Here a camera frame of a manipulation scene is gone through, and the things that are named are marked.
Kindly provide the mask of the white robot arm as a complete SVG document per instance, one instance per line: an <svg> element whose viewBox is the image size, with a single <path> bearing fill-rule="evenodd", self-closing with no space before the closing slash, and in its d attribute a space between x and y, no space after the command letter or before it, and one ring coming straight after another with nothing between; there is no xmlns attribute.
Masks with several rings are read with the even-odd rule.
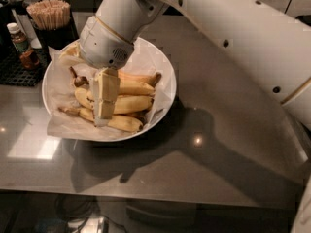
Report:
<svg viewBox="0 0 311 233"><path fill-rule="evenodd" d="M166 194L195 202L227 204L241 192L260 207L289 207L301 196L291 233L310 233L310 164L294 151L296 119L311 124L311 35L302 22L259 0L103 0L81 35L84 59L118 66L112 49L132 44L166 5L178 10L235 63L226 78L208 75L205 59L192 61L181 87L190 102L207 104L208 85L227 89L223 133L240 152L221 143L212 114L180 105L128 151L175 150L191 163L173 164L179 174L167 179Z"/></svg>

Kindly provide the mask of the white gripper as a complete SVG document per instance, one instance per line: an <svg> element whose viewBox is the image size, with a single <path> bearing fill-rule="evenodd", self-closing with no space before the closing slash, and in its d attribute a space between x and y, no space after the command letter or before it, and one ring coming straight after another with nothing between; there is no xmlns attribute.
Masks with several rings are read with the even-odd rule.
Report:
<svg viewBox="0 0 311 233"><path fill-rule="evenodd" d="M134 52L134 45L123 40L96 16L89 17L81 35L80 44L73 42L61 51L59 61L64 65L87 62L101 69L90 80L94 98L93 112L95 125L108 124L115 109L119 94L120 79L116 69L122 68Z"/></svg>

